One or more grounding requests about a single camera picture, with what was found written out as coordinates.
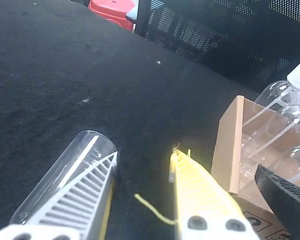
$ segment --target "plastic bottle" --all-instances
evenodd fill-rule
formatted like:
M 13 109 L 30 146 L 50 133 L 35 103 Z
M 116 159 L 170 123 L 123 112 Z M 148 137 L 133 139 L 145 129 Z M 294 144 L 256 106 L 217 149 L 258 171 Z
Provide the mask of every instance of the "plastic bottle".
M 279 177 L 300 187 L 300 145 L 286 150 L 268 168 Z
M 258 163 L 250 158 L 243 157 L 240 159 L 240 175 L 239 175 L 239 189 L 255 179 L 255 174 L 258 168 Z
M 38 209 L 85 169 L 115 152 L 116 146 L 101 133 L 79 132 L 15 211 L 10 224 L 26 224 Z
M 246 126 L 268 109 L 279 110 L 287 105 L 300 105 L 300 64 L 292 70 L 286 80 L 276 81 L 267 86 L 255 100 L 250 110 L 250 119 L 243 123 Z
M 267 148 L 287 131 L 300 126 L 300 105 L 289 105 L 281 108 L 260 129 L 258 129 L 241 148 L 241 156 L 251 159 Z M 263 164 L 265 156 L 255 162 Z

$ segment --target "office chair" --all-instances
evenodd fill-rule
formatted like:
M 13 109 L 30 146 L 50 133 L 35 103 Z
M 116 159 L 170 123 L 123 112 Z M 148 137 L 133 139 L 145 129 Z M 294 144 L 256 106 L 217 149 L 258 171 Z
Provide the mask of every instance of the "office chair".
M 300 63 L 300 0 L 140 0 L 135 33 L 256 91 Z

